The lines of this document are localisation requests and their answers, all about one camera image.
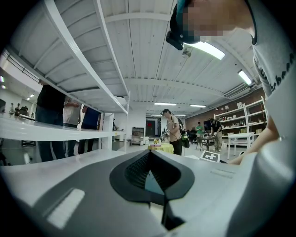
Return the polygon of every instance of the air vent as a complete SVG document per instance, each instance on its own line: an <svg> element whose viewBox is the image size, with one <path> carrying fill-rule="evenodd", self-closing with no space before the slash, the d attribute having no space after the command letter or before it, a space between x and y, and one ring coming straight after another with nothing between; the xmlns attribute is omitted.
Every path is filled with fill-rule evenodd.
<svg viewBox="0 0 296 237"><path fill-rule="evenodd" d="M245 91L245 93L248 93L250 90L249 86L247 84L240 84L236 88L226 92L224 96L227 99L230 99L230 98L236 96L237 94L241 94L241 92L243 92L244 90L247 90L247 91Z"/></svg>

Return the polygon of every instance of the green shirt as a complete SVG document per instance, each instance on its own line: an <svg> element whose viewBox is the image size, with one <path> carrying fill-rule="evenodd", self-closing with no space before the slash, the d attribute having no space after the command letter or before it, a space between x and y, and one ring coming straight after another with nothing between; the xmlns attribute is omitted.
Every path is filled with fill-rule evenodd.
<svg viewBox="0 0 296 237"><path fill-rule="evenodd" d="M203 130L202 130L202 129L201 129L201 130L198 130L197 133L198 133L198 134L202 134L202 133L203 133Z"/></svg>

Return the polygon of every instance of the brick wall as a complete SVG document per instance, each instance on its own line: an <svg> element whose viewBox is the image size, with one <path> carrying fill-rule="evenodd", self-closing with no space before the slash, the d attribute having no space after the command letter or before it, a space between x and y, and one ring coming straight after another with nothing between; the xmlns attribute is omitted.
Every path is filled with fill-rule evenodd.
<svg viewBox="0 0 296 237"><path fill-rule="evenodd" d="M220 113L224 113L226 112L225 110L225 106L228 105L229 106L229 110L234 110L234 109L237 109L237 103L239 102L242 102L243 104L251 104L253 102L256 102L258 100L261 99L261 96L263 96L263 98L265 98L265 93L263 91L262 88L252 92L251 94L245 96L245 97L242 97L238 100L234 100L234 101L231 101L229 103L226 103L225 105L219 107L219 110L210 110L210 111L207 111L205 113L202 113L202 114L199 114L199 115L196 115L196 116L193 116L191 118L186 118L186 129L189 129L191 130L192 127L196 127L197 126L197 123L200 122L201 126L203 127L204 126L204 121L208 120L209 118L213 118L214 117L214 114L215 115L218 115ZM253 107L253 108L250 108L250 113L255 113L255 112L258 112L260 111L260 106L256 106L256 107ZM244 112L241 111L241 114L240 113L236 113L237 117L239 116L243 116L244 115Z"/></svg>

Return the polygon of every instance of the yellow tablecloth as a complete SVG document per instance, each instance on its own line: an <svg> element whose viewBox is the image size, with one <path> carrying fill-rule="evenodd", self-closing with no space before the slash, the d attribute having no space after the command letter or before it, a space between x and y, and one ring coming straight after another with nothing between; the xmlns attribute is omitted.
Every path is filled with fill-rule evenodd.
<svg viewBox="0 0 296 237"><path fill-rule="evenodd" d="M149 150L163 150L168 153L174 153L174 147L172 144L169 143L162 143L161 146L148 146Z"/></svg>

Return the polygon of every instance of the fluorescent light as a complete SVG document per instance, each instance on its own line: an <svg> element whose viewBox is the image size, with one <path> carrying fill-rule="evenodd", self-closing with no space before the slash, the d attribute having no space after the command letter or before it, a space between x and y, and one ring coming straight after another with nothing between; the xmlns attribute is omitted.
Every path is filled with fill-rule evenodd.
<svg viewBox="0 0 296 237"><path fill-rule="evenodd" d="M250 80L250 78L246 75L246 73L243 70L240 70L238 72L238 74L248 85L251 85L252 81Z"/></svg>
<svg viewBox="0 0 296 237"><path fill-rule="evenodd" d="M154 103L156 106L175 106L176 104L171 103Z"/></svg>
<svg viewBox="0 0 296 237"><path fill-rule="evenodd" d="M188 45L188 46L191 46L193 48L196 48L196 49L199 49L199 50L202 50L208 54L211 54L212 56L222 60L225 56L225 54L217 49L216 47L214 47L213 45L207 43L207 42L197 42L196 44L186 44L184 43L185 45Z"/></svg>
<svg viewBox="0 0 296 237"><path fill-rule="evenodd" d="M206 106L198 106L198 105L190 105L191 107L200 107L200 108L205 108Z"/></svg>

